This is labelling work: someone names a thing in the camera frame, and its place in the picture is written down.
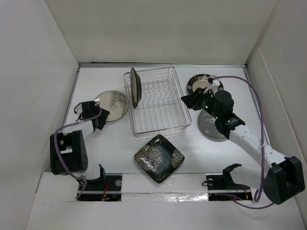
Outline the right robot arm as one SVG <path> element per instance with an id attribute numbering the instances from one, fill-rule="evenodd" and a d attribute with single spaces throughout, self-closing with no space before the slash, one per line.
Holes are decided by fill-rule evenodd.
<path id="1" fill-rule="evenodd" d="M 215 118 L 216 129 L 261 166 L 260 172 L 257 172 L 241 164 L 231 165 L 228 167 L 230 172 L 221 178 L 223 186 L 233 188 L 243 184 L 257 188 L 276 205 L 305 190 L 301 161 L 295 156 L 286 157 L 260 140 L 233 112 L 234 100 L 229 92 L 218 91 L 211 95 L 198 88 L 181 100 L 187 108 L 194 111 L 202 109 Z"/>

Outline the beige plate with brown rim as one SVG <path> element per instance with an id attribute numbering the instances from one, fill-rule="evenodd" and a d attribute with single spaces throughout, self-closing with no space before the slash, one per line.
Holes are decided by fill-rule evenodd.
<path id="1" fill-rule="evenodd" d="M 142 98 L 142 84 L 140 76 L 138 75 L 135 68 L 131 68 L 130 70 L 130 81 L 131 81 L 130 92 L 131 92 L 132 106 L 134 109 L 136 109 Z"/>

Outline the black rimmed checkered plate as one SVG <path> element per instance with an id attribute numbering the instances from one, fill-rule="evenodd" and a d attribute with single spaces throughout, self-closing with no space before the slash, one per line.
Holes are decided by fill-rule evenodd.
<path id="1" fill-rule="evenodd" d="M 187 84 L 188 94 L 193 94 L 198 88 L 206 89 L 209 86 L 208 78 L 213 75 L 209 74 L 197 74 L 190 78 Z M 213 91 L 216 94 L 218 91 L 224 90 L 223 84 L 220 82 L 220 86 L 217 91 Z"/>

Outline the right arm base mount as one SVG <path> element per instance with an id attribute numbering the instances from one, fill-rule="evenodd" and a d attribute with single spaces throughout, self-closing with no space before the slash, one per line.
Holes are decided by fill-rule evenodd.
<path id="1" fill-rule="evenodd" d="M 252 193 L 249 186 L 233 182 L 230 172 L 241 164 L 235 163 L 223 169 L 221 174 L 208 174 L 202 182 L 209 192 L 209 201 L 252 201 Z"/>

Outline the black square floral plate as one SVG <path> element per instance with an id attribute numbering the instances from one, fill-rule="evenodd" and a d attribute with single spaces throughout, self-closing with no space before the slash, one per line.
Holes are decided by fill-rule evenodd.
<path id="1" fill-rule="evenodd" d="M 134 155 L 134 160 L 147 175 L 161 184 L 181 166 L 185 156 L 159 134 Z"/>

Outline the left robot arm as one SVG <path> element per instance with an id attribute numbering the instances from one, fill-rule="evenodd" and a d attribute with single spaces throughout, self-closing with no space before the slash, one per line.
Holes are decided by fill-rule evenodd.
<path id="1" fill-rule="evenodd" d="M 77 120 L 50 136 L 50 169 L 54 175 L 83 173 L 88 168 L 84 139 L 102 129 L 110 112 L 101 108 L 93 119 Z"/>

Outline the grey plate with deer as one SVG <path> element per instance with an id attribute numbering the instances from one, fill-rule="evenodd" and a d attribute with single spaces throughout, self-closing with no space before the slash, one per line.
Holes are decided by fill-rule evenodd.
<path id="1" fill-rule="evenodd" d="M 201 133 L 213 141 L 225 141 L 226 137 L 215 126 L 215 118 L 202 110 L 198 117 L 198 127 Z"/>

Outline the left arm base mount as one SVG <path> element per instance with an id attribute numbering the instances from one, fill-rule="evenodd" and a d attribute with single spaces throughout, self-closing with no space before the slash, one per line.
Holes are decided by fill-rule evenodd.
<path id="1" fill-rule="evenodd" d="M 87 181 L 87 185 L 82 190 L 79 186 L 77 193 L 78 201 L 121 201 L 122 174 L 109 174 L 105 172 L 99 164 L 100 175 L 98 178 Z"/>

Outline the cream plate with tree drawing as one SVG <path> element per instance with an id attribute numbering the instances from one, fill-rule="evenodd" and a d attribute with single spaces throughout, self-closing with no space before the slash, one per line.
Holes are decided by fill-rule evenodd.
<path id="1" fill-rule="evenodd" d="M 98 102 L 102 109 L 110 112 L 106 119 L 107 123 L 120 120 L 129 108 L 127 96 L 119 91 L 105 91 L 99 94 L 94 101 Z"/>

